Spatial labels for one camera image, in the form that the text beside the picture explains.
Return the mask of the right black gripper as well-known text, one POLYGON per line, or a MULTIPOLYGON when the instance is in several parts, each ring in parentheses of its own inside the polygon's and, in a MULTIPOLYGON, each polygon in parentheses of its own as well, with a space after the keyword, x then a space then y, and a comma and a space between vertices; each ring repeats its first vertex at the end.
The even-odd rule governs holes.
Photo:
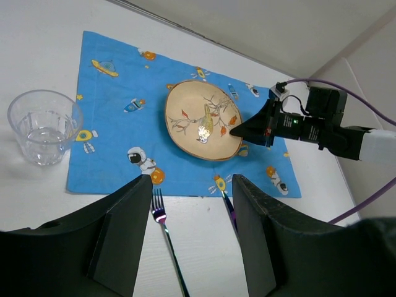
POLYGON ((230 135, 265 147, 271 147, 276 137, 323 145, 333 118, 333 112, 308 116, 286 113, 275 106, 275 100, 268 99, 257 114, 232 128, 230 135))

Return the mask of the blue patterned cloth placemat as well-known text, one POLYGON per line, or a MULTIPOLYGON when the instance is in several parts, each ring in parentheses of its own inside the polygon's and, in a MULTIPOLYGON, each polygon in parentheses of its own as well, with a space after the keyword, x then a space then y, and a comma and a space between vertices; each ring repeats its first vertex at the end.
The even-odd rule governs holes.
POLYGON ((199 125, 192 103, 165 116, 169 91, 187 79, 221 90, 220 98, 198 99, 212 114, 210 144, 226 139, 269 94, 265 87, 84 32, 77 84, 84 125, 71 150, 68 191, 109 194, 149 174, 153 185, 168 196, 220 196, 231 191, 234 174, 243 174, 272 196, 301 197, 283 139, 275 139, 269 148, 243 143, 225 161, 196 158, 174 143, 170 132, 188 136, 199 125))

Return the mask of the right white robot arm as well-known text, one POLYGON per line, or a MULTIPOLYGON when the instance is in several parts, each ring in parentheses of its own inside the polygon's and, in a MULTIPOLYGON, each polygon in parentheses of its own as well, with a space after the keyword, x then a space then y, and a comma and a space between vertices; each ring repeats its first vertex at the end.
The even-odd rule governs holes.
POLYGON ((277 83, 263 107, 230 134, 266 147, 276 138, 291 139, 316 144, 340 158, 395 164, 395 131, 347 122, 349 96, 342 89, 311 87, 303 102, 289 93, 286 83, 277 83))

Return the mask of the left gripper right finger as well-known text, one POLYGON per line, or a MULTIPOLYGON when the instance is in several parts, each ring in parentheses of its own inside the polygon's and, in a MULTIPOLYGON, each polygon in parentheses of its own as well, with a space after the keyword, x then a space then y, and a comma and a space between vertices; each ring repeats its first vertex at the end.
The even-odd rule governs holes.
POLYGON ((249 296, 394 296, 395 219, 342 227, 232 180, 249 296))

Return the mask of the iridescent knife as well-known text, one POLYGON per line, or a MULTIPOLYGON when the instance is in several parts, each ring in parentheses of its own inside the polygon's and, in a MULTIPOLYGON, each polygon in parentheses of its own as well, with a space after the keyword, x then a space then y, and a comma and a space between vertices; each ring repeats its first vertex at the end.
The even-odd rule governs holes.
POLYGON ((231 220, 231 224, 233 225, 234 232, 235 232, 236 236, 238 236, 238 227, 236 224, 235 210, 234 210, 233 204, 231 203, 231 201, 230 201, 229 197, 227 196, 227 194, 225 193, 225 191, 221 191, 221 193, 222 193, 223 201, 226 205, 226 208, 227 208, 230 220, 231 220))

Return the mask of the clear plastic cup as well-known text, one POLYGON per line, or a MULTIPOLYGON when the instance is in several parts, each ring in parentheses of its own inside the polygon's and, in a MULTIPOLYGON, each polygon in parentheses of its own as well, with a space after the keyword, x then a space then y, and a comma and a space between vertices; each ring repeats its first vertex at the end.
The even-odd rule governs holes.
POLYGON ((40 166, 59 163, 82 130, 80 106, 53 90, 31 90, 14 98, 7 118, 24 157, 40 166))

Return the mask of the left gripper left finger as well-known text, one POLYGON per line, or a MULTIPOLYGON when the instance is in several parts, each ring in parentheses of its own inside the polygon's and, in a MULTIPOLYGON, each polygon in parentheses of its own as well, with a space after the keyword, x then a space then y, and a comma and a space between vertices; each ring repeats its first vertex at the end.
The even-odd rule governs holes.
POLYGON ((116 192, 31 229, 1 233, 2 296, 132 296, 153 185, 116 192))

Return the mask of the beige floral plate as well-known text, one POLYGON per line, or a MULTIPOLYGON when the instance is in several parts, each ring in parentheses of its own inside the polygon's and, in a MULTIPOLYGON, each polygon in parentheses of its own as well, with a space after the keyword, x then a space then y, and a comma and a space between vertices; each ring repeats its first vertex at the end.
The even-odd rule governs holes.
POLYGON ((242 138, 232 136, 241 124, 241 113, 219 87, 199 80, 168 85, 165 123, 171 140, 184 152, 203 160, 233 158, 242 138))

